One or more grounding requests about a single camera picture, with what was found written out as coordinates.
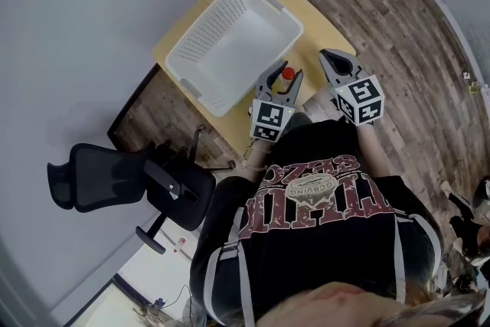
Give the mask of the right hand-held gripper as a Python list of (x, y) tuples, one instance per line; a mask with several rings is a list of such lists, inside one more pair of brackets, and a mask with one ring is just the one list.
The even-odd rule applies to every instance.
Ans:
[(384, 93), (378, 79), (362, 70), (347, 52), (322, 49), (318, 59), (332, 86), (335, 105), (347, 121), (360, 126), (384, 114)]

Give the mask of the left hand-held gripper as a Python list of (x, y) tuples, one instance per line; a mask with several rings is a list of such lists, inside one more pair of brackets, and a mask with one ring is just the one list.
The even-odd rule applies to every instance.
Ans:
[(259, 75), (251, 106), (250, 137), (277, 142), (296, 111), (294, 104), (303, 80), (303, 71), (298, 70), (287, 91), (272, 93), (272, 86), (288, 65), (287, 60), (278, 60)]

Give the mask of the red-capped clear bottle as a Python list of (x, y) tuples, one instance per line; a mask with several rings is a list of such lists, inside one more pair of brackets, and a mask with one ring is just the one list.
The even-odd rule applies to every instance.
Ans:
[(287, 91), (291, 82), (293, 82), (296, 72), (292, 67), (285, 66), (279, 75), (280, 90)]

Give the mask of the white plastic basket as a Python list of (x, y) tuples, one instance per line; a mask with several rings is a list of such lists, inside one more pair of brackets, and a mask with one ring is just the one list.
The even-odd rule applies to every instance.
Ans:
[(222, 117), (303, 32), (302, 22), (277, 0), (214, 0), (165, 65), (208, 112)]

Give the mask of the person's right forearm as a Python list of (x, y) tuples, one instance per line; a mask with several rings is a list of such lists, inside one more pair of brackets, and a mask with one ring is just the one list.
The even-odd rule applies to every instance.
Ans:
[(381, 143), (371, 124), (357, 127), (358, 143), (361, 154), (372, 178), (390, 176), (388, 160)]

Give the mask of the person's left forearm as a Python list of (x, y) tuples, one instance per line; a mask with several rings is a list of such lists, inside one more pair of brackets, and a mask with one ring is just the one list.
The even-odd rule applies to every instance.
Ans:
[(243, 177), (252, 183), (261, 182), (268, 168), (272, 143), (262, 139), (254, 139), (246, 150), (242, 166)]

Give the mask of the light wooden table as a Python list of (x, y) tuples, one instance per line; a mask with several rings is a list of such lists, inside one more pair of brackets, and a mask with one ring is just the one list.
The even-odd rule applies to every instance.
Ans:
[[(230, 147), (235, 152), (242, 153), (250, 141), (251, 120), (247, 111), (253, 100), (255, 85), (228, 113), (222, 117), (216, 117), (208, 112), (179, 83), (165, 65), (165, 59), (175, 44), (213, 1), (197, 0), (186, 14), (160, 39), (153, 48), (152, 55), (163, 71), (178, 85), (185, 96), (226, 140)], [(303, 80), (296, 101), (298, 105), (302, 105), (326, 84), (325, 75), (319, 64), (319, 51), (321, 49), (337, 49), (352, 53), (354, 49), (334, 25), (308, 0), (277, 1), (296, 16), (304, 27), (302, 36), (294, 43), (285, 57), (280, 59), (287, 60), (294, 69), (303, 71)]]

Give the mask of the black printed t-shirt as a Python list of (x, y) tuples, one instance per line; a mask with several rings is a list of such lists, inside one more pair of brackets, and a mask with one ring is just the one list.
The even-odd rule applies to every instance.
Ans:
[(263, 316), (326, 283), (403, 301), (442, 256), (439, 225), (399, 176), (371, 175), (344, 119), (301, 125), (258, 184), (215, 188), (191, 263), (195, 301), (218, 322)]

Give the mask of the black mesh office chair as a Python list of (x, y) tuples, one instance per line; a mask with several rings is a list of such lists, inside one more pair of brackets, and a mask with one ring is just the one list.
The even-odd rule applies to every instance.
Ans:
[(101, 208), (134, 204), (147, 198), (160, 215), (148, 230), (136, 235), (159, 254), (166, 249), (155, 236), (166, 220), (186, 231), (204, 220), (217, 185), (217, 168), (196, 162), (201, 126), (190, 148), (174, 150), (169, 142), (150, 142), (137, 152), (120, 152), (86, 143), (76, 144), (63, 165), (47, 164), (47, 180), (54, 203), (88, 213)]

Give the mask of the white desk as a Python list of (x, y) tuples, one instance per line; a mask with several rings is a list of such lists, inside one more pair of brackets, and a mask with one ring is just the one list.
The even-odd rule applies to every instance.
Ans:
[[(166, 249), (165, 253), (160, 255), (143, 244), (118, 272), (148, 301), (163, 299), (163, 312), (174, 320), (174, 325), (181, 322), (185, 327), (192, 327), (196, 324), (189, 315), (189, 278), (198, 235), (198, 231), (186, 231), (167, 220), (155, 236)], [(179, 253), (173, 253), (174, 244), (181, 237), (186, 243)]]

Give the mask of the glass partition wall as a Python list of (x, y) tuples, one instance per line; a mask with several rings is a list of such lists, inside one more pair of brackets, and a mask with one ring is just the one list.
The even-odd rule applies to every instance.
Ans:
[(435, 0), (459, 39), (475, 78), (490, 89), (490, 0)]

